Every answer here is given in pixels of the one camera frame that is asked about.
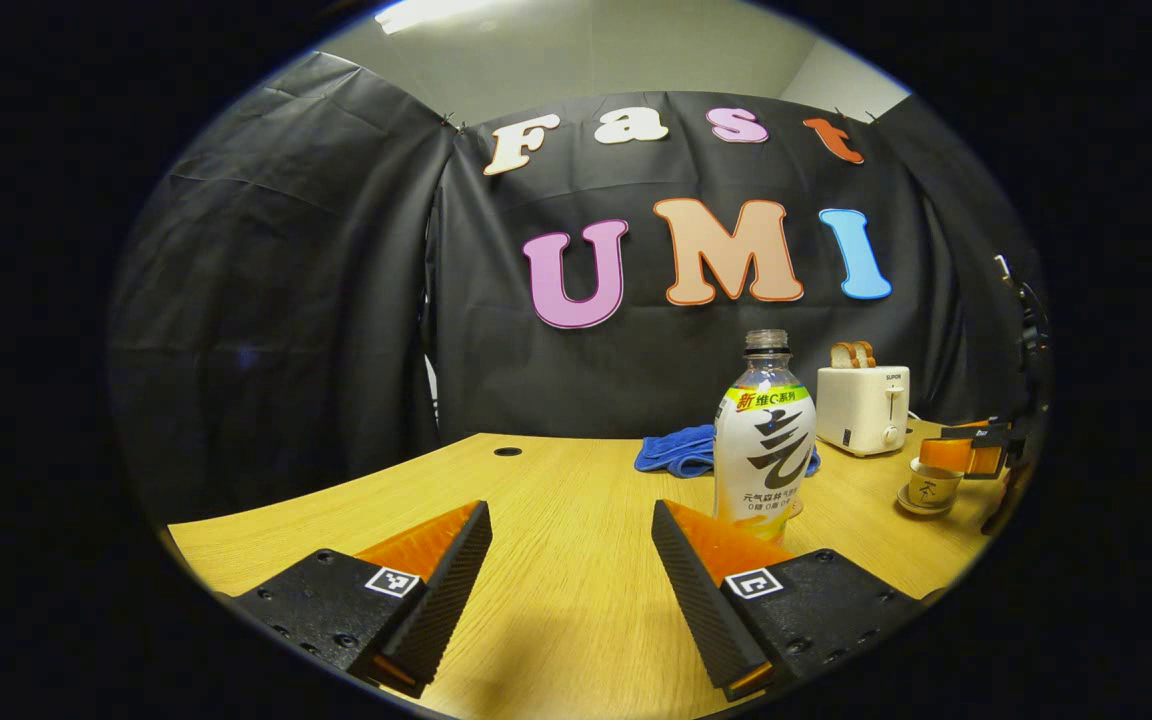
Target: plastic bottle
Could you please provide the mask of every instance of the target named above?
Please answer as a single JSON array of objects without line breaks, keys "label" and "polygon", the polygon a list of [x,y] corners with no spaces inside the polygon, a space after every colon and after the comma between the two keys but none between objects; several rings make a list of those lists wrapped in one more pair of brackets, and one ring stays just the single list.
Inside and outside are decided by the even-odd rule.
[{"label": "plastic bottle", "polygon": [[767,541],[803,509],[796,495],[814,446],[814,402],[790,357],[785,331],[749,331],[749,366],[714,416],[714,518]]}]

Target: letter cutout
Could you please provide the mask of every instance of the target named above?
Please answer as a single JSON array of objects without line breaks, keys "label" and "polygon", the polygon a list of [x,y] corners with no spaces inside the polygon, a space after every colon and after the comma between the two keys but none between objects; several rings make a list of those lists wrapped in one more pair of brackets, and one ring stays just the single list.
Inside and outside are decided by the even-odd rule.
[{"label": "letter cutout", "polygon": [[758,118],[749,109],[713,108],[705,113],[705,119],[723,142],[765,142],[771,137],[767,128],[755,122]]},{"label": "letter cutout", "polygon": [[554,129],[558,127],[558,115],[550,113],[544,118],[532,118],[524,122],[497,128],[492,137],[497,138],[495,152],[492,156],[492,164],[483,168],[485,176],[498,176],[500,173],[516,170],[524,167],[531,160],[529,156],[522,154],[522,149],[540,150],[540,143],[545,142],[545,131],[541,128]]},{"label": "letter cutout", "polygon": [[847,279],[842,281],[842,293],[856,300],[879,300],[892,294],[892,283],[878,270],[874,249],[869,244],[863,213],[856,210],[820,210],[820,222],[833,228],[838,237],[838,250],[847,265]]},{"label": "letter cutout", "polygon": [[847,132],[842,132],[841,129],[831,126],[829,120],[816,118],[812,120],[803,120],[803,124],[814,129],[817,135],[820,137],[820,142],[824,142],[824,146],[828,147],[829,152],[833,152],[833,154],[838,156],[838,158],[858,165],[865,161],[863,156],[861,156],[861,152],[856,152],[844,145],[842,141],[849,141],[850,137],[847,136]]},{"label": "letter cutout", "polygon": [[704,305],[714,298],[717,293],[705,282],[702,263],[708,265],[732,300],[745,290],[750,263],[755,265],[755,281],[749,291],[757,300],[803,297],[803,283],[794,276],[785,243],[785,209],[778,202],[746,200],[733,234],[727,234],[700,200],[675,197],[658,202],[652,210],[669,223],[673,240],[676,279],[664,294],[672,304]]},{"label": "letter cutout", "polygon": [[616,145],[628,141],[659,141],[669,135],[669,128],[660,124],[660,113],[652,108],[613,109],[598,119],[602,127],[596,129],[594,141],[604,145]]},{"label": "letter cutout", "polygon": [[621,272],[621,237],[630,229],[626,220],[602,220],[581,234],[594,247],[594,270],[598,290],[589,300],[571,301],[563,290],[563,249],[571,237],[556,232],[533,237],[522,247],[531,263],[531,304],[536,314],[553,327],[589,328],[616,313],[626,295],[626,278]]}]

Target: white toaster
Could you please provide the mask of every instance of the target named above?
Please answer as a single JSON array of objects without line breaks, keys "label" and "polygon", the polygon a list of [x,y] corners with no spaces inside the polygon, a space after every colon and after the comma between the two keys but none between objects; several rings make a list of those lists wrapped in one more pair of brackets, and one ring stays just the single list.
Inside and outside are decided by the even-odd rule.
[{"label": "white toaster", "polygon": [[909,367],[817,370],[817,437],[864,457],[905,446]]}]

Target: table surface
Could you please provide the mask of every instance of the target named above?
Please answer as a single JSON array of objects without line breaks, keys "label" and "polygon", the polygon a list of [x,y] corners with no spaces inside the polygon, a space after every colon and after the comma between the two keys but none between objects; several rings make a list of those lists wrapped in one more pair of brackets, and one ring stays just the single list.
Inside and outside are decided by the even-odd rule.
[{"label": "table surface", "polygon": [[[964,480],[943,515],[902,509],[909,461],[941,427],[909,425],[905,447],[890,454],[859,458],[817,444],[823,462],[801,484],[804,510],[788,521],[786,550],[833,548],[915,598],[972,564],[1002,484]],[[522,453],[494,455],[499,447]],[[713,473],[639,473],[639,449],[634,439],[477,434],[312,495],[169,532],[202,582],[241,594],[317,548],[351,555],[485,500],[492,547],[419,705],[467,719],[706,715],[732,704],[705,675],[650,528],[658,498],[712,511]]]}]

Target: blue towel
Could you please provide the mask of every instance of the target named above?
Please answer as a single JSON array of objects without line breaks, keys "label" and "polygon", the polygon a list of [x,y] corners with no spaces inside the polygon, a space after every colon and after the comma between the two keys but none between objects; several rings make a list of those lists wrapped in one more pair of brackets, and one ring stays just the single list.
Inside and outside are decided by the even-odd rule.
[{"label": "blue towel", "polygon": [[[714,465],[714,427],[696,425],[681,429],[665,437],[643,438],[643,450],[634,460],[634,469],[647,470],[666,468],[677,478],[695,478],[707,473]],[[820,455],[812,446],[812,460],[808,461],[806,477],[812,477],[820,468]]]}]

